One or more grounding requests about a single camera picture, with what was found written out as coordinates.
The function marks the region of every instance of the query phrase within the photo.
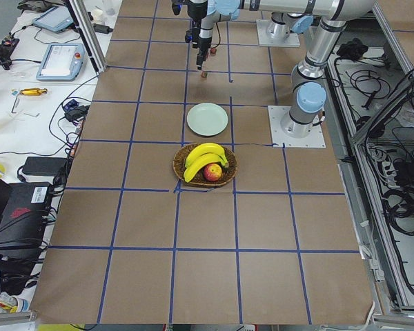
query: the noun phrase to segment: white label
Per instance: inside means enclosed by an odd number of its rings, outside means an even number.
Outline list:
[[[48,188],[35,188],[34,194],[32,195],[31,203],[41,203],[44,202]]]

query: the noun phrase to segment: metal bracket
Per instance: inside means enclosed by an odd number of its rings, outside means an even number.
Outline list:
[[[320,126],[313,126],[310,134],[305,138],[293,138],[288,136],[281,128],[282,117],[290,111],[287,106],[269,106],[268,115],[270,116],[271,140],[275,147],[301,147],[301,148],[325,148],[324,135]],[[316,116],[313,123],[318,123]]]
[[[270,38],[267,35],[267,28],[270,25],[269,19],[257,19],[257,36],[259,38],[260,46],[270,47],[284,47],[284,48],[298,48],[301,46],[299,42],[299,36],[296,33],[290,33],[286,38]]]

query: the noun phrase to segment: white plate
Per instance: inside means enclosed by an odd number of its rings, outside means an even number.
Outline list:
[[[227,127],[226,111],[214,103],[200,103],[189,110],[187,124],[190,129],[201,136],[215,136]]]

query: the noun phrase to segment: white table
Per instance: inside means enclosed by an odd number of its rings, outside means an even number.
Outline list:
[[[113,28],[117,19],[119,8],[122,0],[113,0],[115,15],[106,15],[106,25]],[[85,0],[88,11],[96,7],[102,8],[101,0]],[[17,20],[17,24],[12,31],[18,31],[22,26],[30,25],[35,17],[40,14],[33,12],[24,12]],[[31,59],[40,61],[43,59],[48,45],[34,40],[34,36],[39,29],[33,26],[27,27],[16,33],[15,37],[20,39],[19,45],[12,54],[12,59]],[[97,33],[97,38],[101,49],[106,54],[112,34]],[[79,37],[76,32],[71,30],[55,34],[47,30],[42,30],[37,38],[45,42],[63,43],[70,39]],[[0,153],[16,152],[27,153],[35,152],[37,154],[50,155],[58,151],[56,157],[65,157],[63,143],[54,138],[49,132],[49,122],[52,119],[52,132],[58,137],[65,139],[65,134],[61,131],[57,122],[64,116],[60,108],[57,113],[55,110],[58,105],[77,87],[94,77],[95,71],[89,58],[86,60],[79,76],[70,82],[41,82],[35,79],[39,64],[30,62],[14,62],[8,71],[0,68]],[[91,100],[94,94],[98,79],[93,79],[73,93],[72,97],[81,97]],[[48,93],[39,97],[20,96],[19,102],[14,109],[15,114],[11,113],[12,106],[15,102],[13,91],[24,88],[47,88]],[[75,127],[62,120],[61,128],[65,132],[74,132]],[[34,156],[33,154],[0,154],[0,162],[6,168],[6,174],[3,180],[7,183],[18,182],[17,169],[24,164],[26,157]],[[37,181],[52,181],[52,177],[37,177]],[[59,198],[54,199],[52,205],[57,207]],[[48,226],[45,231],[44,240],[49,242],[53,226]],[[33,274],[39,272],[41,265],[36,265]],[[35,287],[26,289],[20,297],[32,300]]]

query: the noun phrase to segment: grid of blue tape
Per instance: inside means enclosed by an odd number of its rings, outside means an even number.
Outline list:
[[[158,7],[158,3],[159,0],[155,0],[155,15],[157,12],[157,7]],[[303,292],[304,292],[304,301],[305,301],[305,305],[306,305],[306,313],[307,313],[307,317],[308,317],[308,322],[310,324],[312,324],[312,319],[311,319],[311,312],[310,312],[310,306],[309,306],[309,302],[308,302],[308,295],[307,295],[307,291],[306,291],[306,281],[305,281],[305,276],[304,276],[304,267],[302,265],[302,254],[318,254],[318,253],[327,253],[327,254],[358,254],[357,250],[302,250],[299,246],[299,239],[298,239],[298,235],[297,235],[297,225],[296,225],[296,220],[295,220],[295,209],[294,209],[294,204],[293,204],[293,196],[295,195],[320,195],[320,196],[344,196],[344,193],[340,193],[340,192],[292,192],[291,187],[290,187],[290,177],[289,177],[289,173],[288,173],[288,160],[287,160],[287,156],[286,156],[286,152],[285,152],[285,147],[282,148],[282,156],[284,158],[284,163],[285,163],[285,171],[286,171],[286,180],[287,180],[287,186],[288,186],[288,191],[286,192],[254,192],[254,191],[239,191],[236,189],[236,181],[235,179],[233,179],[233,201],[234,201],[234,224],[235,224],[235,248],[234,249],[221,249],[221,248],[179,248],[177,247],[177,235],[178,235],[178,218],[179,218],[179,201],[180,201],[180,194],[181,192],[184,191],[191,191],[190,189],[183,189],[181,188],[181,183],[179,182],[177,185],[178,190],[176,191],[176,195],[177,195],[177,205],[176,205],[176,213],[175,213],[175,233],[174,233],[174,240],[173,240],[173,246],[172,247],[166,247],[166,248],[156,248],[156,247],[123,247],[123,246],[115,246],[115,235],[117,232],[117,225],[118,225],[118,221],[119,221],[119,213],[120,213],[120,209],[121,209],[121,202],[123,200],[123,195],[124,192],[128,192],[128,191],[138,191],[138,192],[170,192],[170,190],[165,190],[165,189],[136,189],[136,188],[126,188],[125,184],[126,184],[126,176],[128,173],[128,162],[130,159],[130,154],[132,152],[132,149],[135,147],[136,143],[161,143],[161,144],[180,144],[181,146],[183,146],[186,143],[190,143],[189,141],[184,141],[184,128],[185,128],[185,118],[186,118],[186,108],[187,106],[190,105],[195,105],[195,103],[188,103],[187,102],[187,88],[188,88],[188,73],[189,72],[196,72],[196,70],[189,70],[188,69],[188,64],[186,65],[186,69],[185,70],[165,70],[165,69],[148,69],[147,68],[147,62],[148,62],[148,56],[149,56],[149,52],[150,52],[150,44],[152,42],[165,42],[165,41],[153,41],[152,40],[152,32],[153,32],[153,27],[155,25],[155,20],[156,19],[169,19],[169,18],[159,18],[159,17],[123,17],[125,19],[129,19],[129,18],[149,18],[152,19],[152,28],[150,30],[150,35],[149,35],[149,40],[148,41],[144,41],[144,40],[127,40],[127,41],[141,41],[141,42],[147,42],[148,43],[148,47],[147,47],[147,51],[146,51],[146,59],[144,61],[144,66],[143,68],[131,68],[131,67],[123,67],[123,66],[115,66],[114,68],[121,68],[121,69],[125,69],[125,70],[142,70],[142,77],[141,77],[141,85],[138,91],[138,98],[137,101],[106,101],[106,100],[94,100],[93,102],[107,102],[107,103],[132,103],[132,104],[136,104],[136,112],[135,112],[135,118],[133,121],[133,125],[132,125],[132,131],[130,134],[130,140],[123,140],[123,141],[114,141],[114,140],[104,140],[104,139],[82,139],[82,141],[93,141],[93,142],[110,142],[110,143],[128,143],[129,144],[129,149],[128,149],[128,154],[127,154],[127,158],[126,158],[126,165],[124,168],[124,174],[123,174],[123,181],[122,181],[122,185],[120,188],[93,188],[93,187],[69,187],[68,190],[108,190],[108,191],[120,191],[120,195],[119,195],[119,201],[118,201],[118,205],[117,205],[117,213],[116,213],[116,218],[115,218],[115,223],[112,229],[112,239],[110,242],[109,246],[80,246],[80,245],[52,245],[51,248],[54,249],[59,249],[59,250],[69,250],[69,249],[73,249],[73,250],[108,250],[109,251],[109,255],[108,255],[108,262],[107,262],[107,266],[106,266],[106,272],[105,272],[105,277],[104,277],[104,282],[103,282],[103,289],[101,291],[101,300],[100,300],[100,305],[99,305],[99,312],[98,312],[98,317],[97,317],[97,323],[101,323],[101,317],[103,314],[103,310],[104,310],[104,300],[105,300],[105,295],[106,295],[106,286],[108,284],[108,278],[109,278],[109,274],[110,274],[110,264],[112,261],[112,254],[114,251],[117,250],[132,250],[132,251],[162,251],[162,252],[172,252],[172,268],[171,268],[171,285],[170,285],[170,309],[169,309],[169,316],[168,316],[168,322],[172,323],[173,322],[173,292],[174,292],[174,288],[175,288],[175,265],[177,262],[177,253],[178,252],[234,252],[236,254],[236,274],[237,274],[237,295],[238,295],[238,312],[239,312],[239,322],[243,323],[244,319],[243,319],[243,314],[242,314],[242,296],[241,296],[241,280],[240,280],[240,266],[239,266],[239,253],[242,252],[265,252],[265,253],[295,253],[297,254],[297,257],[299,259],[299,269],[300,269],[300,274],[301,274],[301,279],[302,279],[302,288],[303,288]],[[227,36],[229,37],[229,27],[228,27],[228,23],[226,23],[226,29],[227,29]],[[268,56],[269,56],[269,61],[270,61],[270,73],[258,73],[258,72],[233,72],[231,71],[230,68],[230,45],[239,45],[239,46],[258,46],[258,45],[241,45],[241,44],[227,44],[227,52],[228,52],[228,71],[227,72],[221,72],[221,73],[227,73],[229,80],[232,80],[232,74],[235,73],[239,73],[239,74],[265,74],[265,75],[270,75],[272,77],[272,82],[273,82],[273,91],[275,93],[275,100],[277,103],[277,95],[276,95],[276,83],[275,83],[275,76],[277,75],[285,75],[285,76],[289,76],[289,74],[278,74],[278,73],[274,73],[273,72],[273,62],[272,62],[272,58],[271,58],[271,53],[270,53],[270,48],[268,49]],[[189,54],[190,54],[190,45],[188,45],[187,47],[187,58],[189,58]],[[184,95],[184,102],[183,103],[171,103],[171,102],[160,102],[160,101],[155,101],[155,102],[147,102],[147,103],[162,103],[162,104],[181,104],[184,106],[184,115],[183,115],[183,123],[182,123],[182,133],[181,133],[181,141],[135,141],[133,139],[134,137],[134,133],[135,133],[135,126],[136,126],[136,122],[137,122],[137,114],[138,114],[138,108],[139,105],[142,103],[140,101],[141,98],[141,92],[143,90],[143,84],[144,84],[144,75],[146,73],[147,70],[157,70],[157,71],[180,71],[180,72],[185,72],[186,73],[186,86],[185,86],[185,95]],[[231,127],[231,143],[225,143],[224,145],[226,146],[230,146],[231,149],[234,151],[235,150],[235,146],[239,146],[241,144],[235,143],[235,133],[234,133],[234,125],[233,125],[233,107],[236,106],[247,106],[247,105],[237,105],[233,103],[232,97],[230,97],[230,102],[229,104],[222,104],[221,106],[229,106],[230,107],[230,127]],[[295,233],[295,241],[296,241],[296,249],[295,250],[273,250],[273,249],[248,249],[248,248],[239,248],[239,237],[238,237],[238,212],[237,212],[237,196],[240,194],[277,194],[277,195],[287,195],[289,197],[290,200],[290,211],[291,211],[291,215],[292,215],[292,220],[293,220],[293,228],[294,228],[294,233]]]

